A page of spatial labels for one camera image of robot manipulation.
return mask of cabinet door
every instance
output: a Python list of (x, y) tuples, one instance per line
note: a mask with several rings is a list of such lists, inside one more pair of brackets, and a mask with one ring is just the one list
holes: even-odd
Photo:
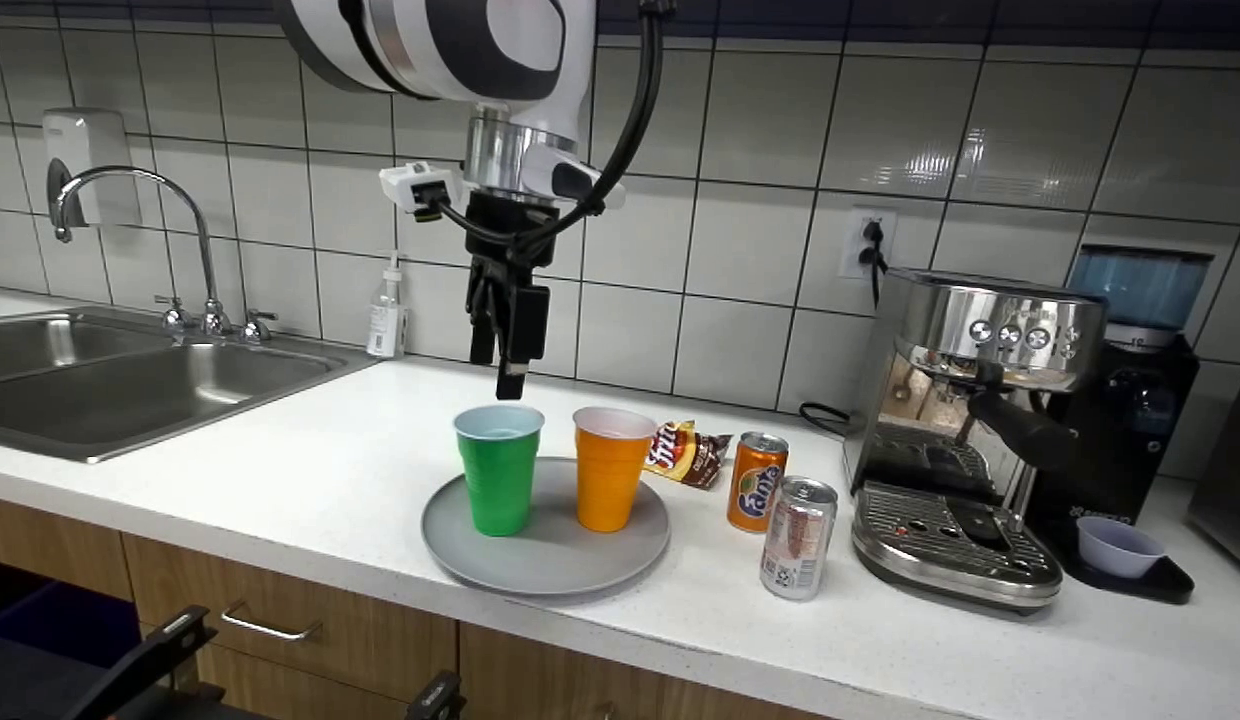
[(774, 702), (666, 679), (548, 644), (461, 626), (461, 684), (472, 720), (795, 720)]
[(224, 702), (277, 720), (398, 720), (403, 700), (346, 686), (300, 667), (241, 654), (231, 648), (202, 648), (197, 654), (202, 684), (224, 686)]
[(133, 600), (122, 544), (107, 528), (0, 503), (0, 562)]
[(128, 541), (128, 560), (144, 626), (199, 602), (219, 631), (217, 648), (395, 700), (455, 667), (455, 625), (439, 617), (148, 541)]

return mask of gray tray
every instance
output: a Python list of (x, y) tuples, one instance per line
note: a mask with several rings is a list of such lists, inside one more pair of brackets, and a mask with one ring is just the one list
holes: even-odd
[(568, 600), (622, 586), (648, 576), (666, 551), (666, 508), (639, 489), (632, 518), (615, 537), (575, 524), (575, 461), (537, 461), (531, 524), (523, 537), (483, 537), (466, 518), (463, 477), (445, 484), (424, 517), (431, 560), (477, 586)]

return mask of sink basin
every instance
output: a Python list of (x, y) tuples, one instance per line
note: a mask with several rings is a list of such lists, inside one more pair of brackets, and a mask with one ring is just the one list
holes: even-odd
[(167, 339), (165, 347), (139, 347), (139, 337), (117, 339), (105, 333), (82, 339), (70, 363), (5, 377), (0, 442), (63, 461), (105, 461), (355, 369), (352, 354), (271, 344), (171, 347)]
[(0, 380), (128, 353), (165, 353), (171, 333), (113, 312), (56, 312), (0, 325)]

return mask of power outlet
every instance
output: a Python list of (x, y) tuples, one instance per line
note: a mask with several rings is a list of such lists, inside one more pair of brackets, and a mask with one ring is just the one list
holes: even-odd
[(867, 274), (867, 268), (861, 263), (861, 253), (867, 249), (862, 231), (867, 224), (885, 226), (885, 258), (890, 263), (895, 253), (895, 212), (876, 212), (876, 206), (855, 206), (843, 221), (843, 263), (840, 274)]

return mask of faucet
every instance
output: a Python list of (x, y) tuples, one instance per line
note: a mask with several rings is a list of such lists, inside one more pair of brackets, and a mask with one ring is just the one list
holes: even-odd
[(69, 177), (63, 163), (46, 170), (46, 200), (50, 200), (50, 224), (56, 224), (56, 238), (69, 245), (70, 238), (70, 226), (82, 226), (82, 215), (79, 215), (79, 192), (98, 178), (98, 177), (150, 177), (159, 178), (167, 192), (175, 192), (187, 212), (193, 212), (193, 224), (197, 224), (197, 253), (199, 253), (199, 263), (202, 263), (202, 290), (207, 290), (207, 304), (202, 304), (202, 321), (199, 326), (207, 337), (228, 337), (228, 317), (224, 317), (224, 304), (217, 294), (217, 268), (210, 268), (210, 238), (207, 238), (207, 221), (202, 212), (197, 206), (197, 200), (175, 183), (167, 178), (165, 170), (150, 170), (150, 168), (137, 168), (137, 163), (98, 163), (98, 168), (89, 168), (89, 170), (75, 170)]

